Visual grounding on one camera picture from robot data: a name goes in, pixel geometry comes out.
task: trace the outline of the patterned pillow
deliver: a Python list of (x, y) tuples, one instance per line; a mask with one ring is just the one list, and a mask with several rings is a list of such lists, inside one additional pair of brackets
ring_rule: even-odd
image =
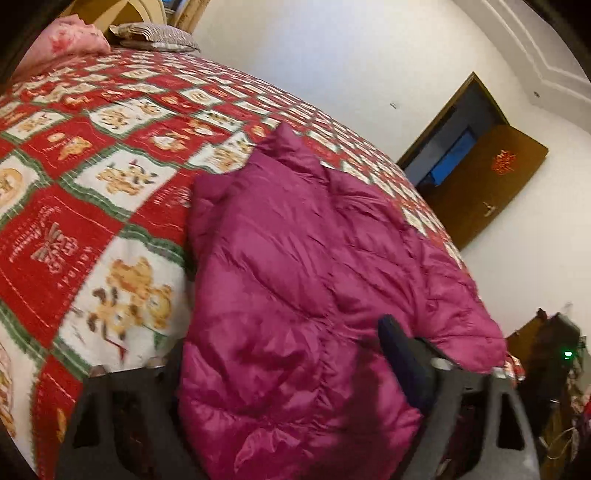
[(158, 43), (169, 43), (193, 47), (200, 51), (190, 33), (171, 27), (146, 22), (124, 23), (111, 25), (109, 29), (124, 40), (143, 40)]
[(64, 66), (86, 54), (108, 55), (103, 32), (86, 25), (78, 15), (56, 18), (37, 37), (12, 74), (11, 83)]
[(187, 45), (147, 40), (121, 40), (121, 46), (125, 48), (133, 48), (134, 50), (148, 51), (175, 51), (178, 53), (195, 51), (194, 47), (189, 47)]

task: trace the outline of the door frame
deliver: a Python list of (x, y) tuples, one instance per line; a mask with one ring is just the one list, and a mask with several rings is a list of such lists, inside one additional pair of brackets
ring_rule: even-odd
[(459, 98), (465, 93), (469, 86), (476, 83), (480, 90), (485, 94), (486, 99), (490, 102), (490, 104), (494, 107), (496, 113), (499, 115), (501, 122), (505, 125), (509, 125), (509, 120), (499, 107), (498, 103), (495, 101), (491, 93), (485, 87), (482, 80), (478, 78), (478, 75), (475, 72), (472, 72), (470, 76), (466, 79), (462, 86), (458, 88), (456, 93), (449, 99), (449, 101), (445, 104), (443, 109), (436, 115), (433, 121), (427, 126), (427, 128), (421, 133), (418, 138), (413, 142), (413, 144), (408, 147), (404, 155), (400, 157), (397, 164), (401, 169), (405, 169), (408, 167), (411, 162), (415, 159), (418, 153), (423, 149), (423, 147), (431, 140), (433, 135), (435, 134), (436, 128), (440, 125), (445, 123), (449, 116), (451, 115), (450, 110), (452, 109), (453, 105), (459, 100)]

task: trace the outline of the pink pillow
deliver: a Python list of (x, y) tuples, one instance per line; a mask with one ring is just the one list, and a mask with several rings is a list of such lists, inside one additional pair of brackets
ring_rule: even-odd
[(12, 75), (12, 82), (25, 80), (62, 66), (82, 54), (108, 54), (111, 47), (103, 32), (86, 25), (78, 15), (56, 18), (37, 37)]

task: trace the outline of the brown door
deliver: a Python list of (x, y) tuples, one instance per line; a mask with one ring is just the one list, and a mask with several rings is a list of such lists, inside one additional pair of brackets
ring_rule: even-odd
[(479, 138), (449, 176), (424, 195), (461, 250), (519, 193), (548, 149), (509, 125)]

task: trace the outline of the red and white quilt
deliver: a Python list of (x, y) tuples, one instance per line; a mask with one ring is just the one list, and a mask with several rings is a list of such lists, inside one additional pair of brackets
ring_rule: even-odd
[(288, 122), (459, 254), (401, 170), (324, 112), (189, 54), (114, 50), (0, 98), (0, 419), (40, 478), (92, 365), (141, 366), (190, 320), (193, 178)]

